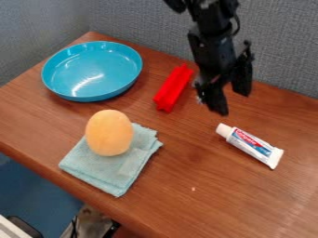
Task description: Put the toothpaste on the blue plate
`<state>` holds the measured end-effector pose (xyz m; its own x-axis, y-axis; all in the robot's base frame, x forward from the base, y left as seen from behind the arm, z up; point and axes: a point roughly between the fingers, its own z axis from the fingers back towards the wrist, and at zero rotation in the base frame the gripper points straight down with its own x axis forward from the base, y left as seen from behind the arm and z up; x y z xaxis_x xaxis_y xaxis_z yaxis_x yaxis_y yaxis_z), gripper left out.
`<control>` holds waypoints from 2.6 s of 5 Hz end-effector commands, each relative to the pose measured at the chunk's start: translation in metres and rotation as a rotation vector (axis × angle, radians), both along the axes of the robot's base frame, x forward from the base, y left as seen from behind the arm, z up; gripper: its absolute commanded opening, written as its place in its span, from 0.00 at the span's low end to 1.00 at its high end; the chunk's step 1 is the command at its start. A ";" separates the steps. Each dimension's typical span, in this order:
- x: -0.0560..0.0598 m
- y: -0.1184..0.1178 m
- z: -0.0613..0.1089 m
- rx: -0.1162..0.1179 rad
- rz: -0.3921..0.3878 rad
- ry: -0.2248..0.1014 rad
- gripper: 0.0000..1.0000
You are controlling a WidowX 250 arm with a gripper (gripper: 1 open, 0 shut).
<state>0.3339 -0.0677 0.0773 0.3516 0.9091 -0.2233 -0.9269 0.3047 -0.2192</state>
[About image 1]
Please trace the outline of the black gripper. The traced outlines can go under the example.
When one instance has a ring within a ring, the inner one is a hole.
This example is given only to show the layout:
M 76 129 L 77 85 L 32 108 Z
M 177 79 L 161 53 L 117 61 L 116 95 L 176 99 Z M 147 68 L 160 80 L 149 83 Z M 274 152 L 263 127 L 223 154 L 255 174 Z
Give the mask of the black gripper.
M 228 114 L 227 100 L 223 94 L 222 77 L 231 82 L 232 90 L 247 97 L 252 90 L 251 41 L 243 40 L 238 45 L 232 41 L 232 28 L 216 35 L 205 35 L 193 26 L 187 33 L 187 40 L 199 75 L 195 89 L 199 101 L 211 112 L 226 116 Z

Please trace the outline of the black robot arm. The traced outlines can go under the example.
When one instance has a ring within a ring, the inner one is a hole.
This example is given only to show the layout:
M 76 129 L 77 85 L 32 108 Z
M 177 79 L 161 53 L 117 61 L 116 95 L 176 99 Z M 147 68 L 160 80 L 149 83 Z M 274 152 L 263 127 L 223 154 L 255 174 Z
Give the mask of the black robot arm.
M 179 14 L 188 11 L 193 25 L 187 40 L 193 61 L 199 68 L 192 87 L 199 102 L 211 112 L 228 114 L 223 87 L 231 84 L 232 91 L 248 97 L 252 90 L 251 41 L 234 45 L 239 33 L 239 0 L 164 0 Z

